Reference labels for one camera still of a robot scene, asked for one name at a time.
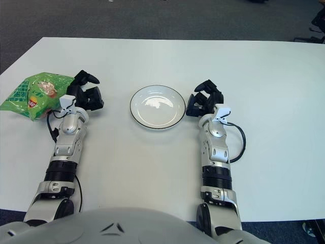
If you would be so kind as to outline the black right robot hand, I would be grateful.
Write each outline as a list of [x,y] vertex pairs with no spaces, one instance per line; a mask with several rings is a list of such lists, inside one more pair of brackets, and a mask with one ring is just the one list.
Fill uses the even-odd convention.
[[187,103],[185,112],[187,116],[199,117],[213,114],[214,106],[224,103],[222,92],[210,79],[199,84],[194,91],[196,95],[191,94]]

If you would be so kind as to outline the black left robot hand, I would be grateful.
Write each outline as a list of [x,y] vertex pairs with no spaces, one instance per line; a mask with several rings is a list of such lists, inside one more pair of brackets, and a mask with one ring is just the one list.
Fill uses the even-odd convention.
[[100,84],[100,81],[93,75],[81,70],[75,77],[74,80],[67,88],[67,95],[74,96],[76,98],[76,107],[81,107],[84,110],[95,111],[102,109],[104,106],[104,101],[100,90],[97,86],[83,90],[82,86],[86,83]]

